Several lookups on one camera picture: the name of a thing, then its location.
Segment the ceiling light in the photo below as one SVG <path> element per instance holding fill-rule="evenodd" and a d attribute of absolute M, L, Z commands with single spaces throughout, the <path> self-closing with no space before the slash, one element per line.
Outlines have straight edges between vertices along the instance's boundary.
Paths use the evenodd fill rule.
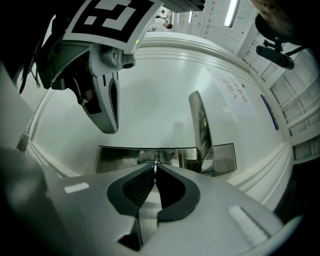
<path fill-rule="evenodd" d="M 239 8 L 239 3 L 240 3 L 240 0 L 231 0 L 229 10 L 226 15 L 225 22 L 224 22 L 224 25 L 226 27 L 231 28 L 232 25 L 234 24 L 236 14 L 237 14 L 237 11 Z"/>
<path fill-rule="evenodd" d="M 190 15 L 189 15 L 189 23 L 191 23 L 192 20 L 192 11 L 190 11 Z"/>

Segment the fluorescent light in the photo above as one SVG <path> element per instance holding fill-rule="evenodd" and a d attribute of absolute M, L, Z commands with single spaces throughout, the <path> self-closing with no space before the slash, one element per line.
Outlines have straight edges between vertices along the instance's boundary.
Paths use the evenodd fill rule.
<path fill-rule="evenodd" d="M 236 14 L 237 14 L 237 11 L 239 8 L 239 3 L 240 3 L 240 0 L 231 0 L 229 10 L 226 15 L 225 22 L 224 22 L 224 25 L 226 27 L 231 28 L 232 25 L 234 24 Z"/>
<path fill-rule="evenodd" d="M 190 11 L 190 15 L 189 15 L 189 23 L 191 23 L 192 20 L 192 11 Z"/>

